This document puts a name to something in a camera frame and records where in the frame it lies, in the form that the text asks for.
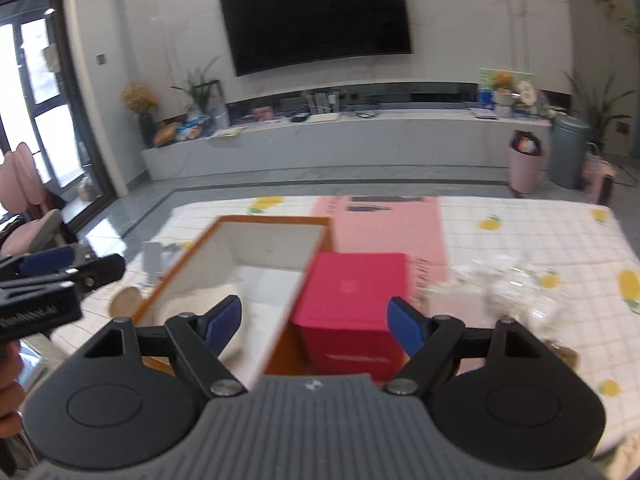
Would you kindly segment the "person's hand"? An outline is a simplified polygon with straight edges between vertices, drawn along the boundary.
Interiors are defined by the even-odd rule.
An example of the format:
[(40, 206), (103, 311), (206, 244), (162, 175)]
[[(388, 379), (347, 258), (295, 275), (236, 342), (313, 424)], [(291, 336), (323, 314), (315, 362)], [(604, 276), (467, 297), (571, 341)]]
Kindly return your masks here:
[(18, 408), (25, 400), (25, 391), (18, 382), (23, 370), (21, 345), (12, 341), (1, 346), (0, 367), (0, 437), (14, 437), (22, 429)]

